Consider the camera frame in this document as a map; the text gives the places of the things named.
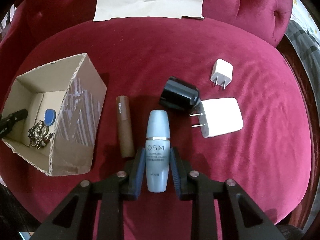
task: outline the brown tube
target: brown tube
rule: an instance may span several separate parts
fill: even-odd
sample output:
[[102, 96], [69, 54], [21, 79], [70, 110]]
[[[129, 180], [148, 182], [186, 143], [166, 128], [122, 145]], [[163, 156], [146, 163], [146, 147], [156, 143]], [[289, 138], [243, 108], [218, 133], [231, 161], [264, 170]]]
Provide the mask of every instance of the brown tube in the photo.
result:
[[134, 157], [129, 98], [127, 96], [119, 96], [116, 98], [116, 103], [120, 153], [122, 158]]

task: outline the blue oval object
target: blue oval object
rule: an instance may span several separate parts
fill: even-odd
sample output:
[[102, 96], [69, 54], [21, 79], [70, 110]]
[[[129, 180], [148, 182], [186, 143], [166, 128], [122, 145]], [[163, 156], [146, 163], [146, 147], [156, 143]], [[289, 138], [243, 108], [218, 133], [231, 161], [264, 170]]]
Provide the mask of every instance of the blue oval object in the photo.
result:
[[53, 109], [47, 109], [44, 113], [44, 124], [47, 126], [51, 126], [54, 124], [56, 120], [56, 111]]

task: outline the light blue bottle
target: light blue bottle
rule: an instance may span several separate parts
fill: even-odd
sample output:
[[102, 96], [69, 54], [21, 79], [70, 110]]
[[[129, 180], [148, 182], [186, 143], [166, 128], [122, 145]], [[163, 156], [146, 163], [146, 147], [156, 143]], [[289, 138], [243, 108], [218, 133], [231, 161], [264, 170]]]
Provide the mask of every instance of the light blue bottle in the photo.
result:
[[146, 171], [148, 190], [164, 192], [167, 188], [170, 160], [170, 130], [166, 111], [151, 111], [147, 128]]

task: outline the small white charger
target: small white charger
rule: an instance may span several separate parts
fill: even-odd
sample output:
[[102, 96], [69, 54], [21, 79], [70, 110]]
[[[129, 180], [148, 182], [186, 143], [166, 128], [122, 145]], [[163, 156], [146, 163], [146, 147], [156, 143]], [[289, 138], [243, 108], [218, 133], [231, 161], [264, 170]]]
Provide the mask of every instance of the small white charger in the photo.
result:
[[215, 85], [220, 85], [225, 89], [232, 80], [232, 69], [233, 66], [230, 63], [219, 58], [213, 65], [210, 80], [214, 82]]
[[239, 131], [243, 127], [243, 119], [235, 98], [217, 98], [201, 101], [197, 107], [199, 124], [204, 138]]

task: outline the triangular cutout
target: triangular cutout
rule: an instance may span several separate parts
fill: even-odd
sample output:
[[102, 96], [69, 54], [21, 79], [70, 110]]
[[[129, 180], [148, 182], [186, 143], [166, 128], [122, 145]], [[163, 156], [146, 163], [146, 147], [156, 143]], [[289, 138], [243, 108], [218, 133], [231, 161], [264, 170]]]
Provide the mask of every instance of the triangular cutout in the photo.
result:
[[53, 224], [64, 228], [70, 228], [73, 215], [75, 214], [79, 196], [74, 196], [71, 201], [64, 207], [58, 216], [53, 220]]
[[238, 198], [238, 203], [244, 221], [244, 226], [246, 228], [262, 224], [262, 219], [256, 214], [244, 197], [240, 196]]

